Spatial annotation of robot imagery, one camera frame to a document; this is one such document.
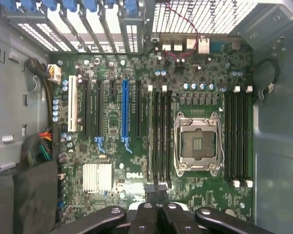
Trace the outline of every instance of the chipset heatsink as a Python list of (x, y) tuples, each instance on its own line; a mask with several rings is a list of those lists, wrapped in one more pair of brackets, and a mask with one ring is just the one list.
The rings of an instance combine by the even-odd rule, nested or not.
[(217, 113), (210, 118), (187, 118), (178, 112), (174, 123), (174, 166), (178, 176), (185, 171), (210, 171), (217, 176), (223, 166), (221, 123)]
[(111, 191), (112, 164), (88, 163), (83, 165), (83, 191), (89, 194)]

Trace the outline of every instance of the cpu socket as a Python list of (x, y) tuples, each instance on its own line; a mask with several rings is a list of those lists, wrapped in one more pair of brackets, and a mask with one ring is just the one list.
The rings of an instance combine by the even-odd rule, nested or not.
[(178, 112), (174, 123), (174, 166), (178, 176), (185, 171), (210, 171), (217, 176), (223, 166), (221, 123), (217, 113), (210, 118), (187, 118)]

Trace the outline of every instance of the motherboard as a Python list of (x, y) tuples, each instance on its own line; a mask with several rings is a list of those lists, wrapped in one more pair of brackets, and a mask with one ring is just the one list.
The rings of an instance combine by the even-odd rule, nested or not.
[(61, 83), (63, 223), (109, 205), (170, 201), (252, 218), (251, 49), (188, 56), (54, 55)]

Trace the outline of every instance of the white pci slot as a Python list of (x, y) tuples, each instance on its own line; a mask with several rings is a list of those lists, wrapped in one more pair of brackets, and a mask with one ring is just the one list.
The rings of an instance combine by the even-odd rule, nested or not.
[(77, 77), (68, 78), (68, 132), (77, 131)]

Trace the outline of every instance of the green circuit board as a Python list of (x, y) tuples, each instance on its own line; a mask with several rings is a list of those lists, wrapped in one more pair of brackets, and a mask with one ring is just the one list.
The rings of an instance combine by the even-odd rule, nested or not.
[[(109, 205), (128, 208), (133, 202), (145, 201), (144, 186), (154, 182), (166, 184), (170, 201), (184, 203), (190, 211), (211, 206), (231, 209), (243, 220), (251, 219), (252, 188), (230, 186), (222, 167), (216, 175), (209, 171), (185, 171), (182, 176), (177, 175), (174, 167), (174, 120), (180, 112), (192, 118), (209, 118), (216, 113), (224, 146), (224, 90), (233, 90), (237, 85), (243, 90), (251, 84), (251, 49), (232, 50), (223, 46), (218, 53), (197, 54), (177, 63), (174, 57), (159, 59), (158, 56), (55, 55), (52, 58), (54, 64), (63, 61), (62, 81), (69, 81), (69, 76), (78, 78), (76, 131), (67, 133), (68, 91), (62, 84), (54, 91), (54, 98), (61, 102), (55, 124), (71, 137), (62, 140), (59, 160), (64, 173), (63, 223)], [(130, 151), (122, 139), (124, 80), (128, 91), (127, 147)], [(166, 99), (161, 99), (163, 92), (169, 93)], [(248, 101), (246, 105), (246, 125), (251, 132), (252, 103)], [(153, 141), (150, 135), (159, 136), (165, 145), (150, 147), (150, 140)], [(102, 137), (100, 146), (98, 137)], [(246, 164), (251, 177), (251, 133), (247, 141)], [(201, 144), (204, 140), (198, 141), (196, 147)], [(158, 154), (156, 161), (150, 159), (154, 154)], [(106, 171), (97, 172), (101, 174), (95, 182), (98, 188), (91, 193), (84, 190), (86, 164), (108, 165)], [(110, 189), (105, 190), (106, 186), (99, 183), (110, 184)]]

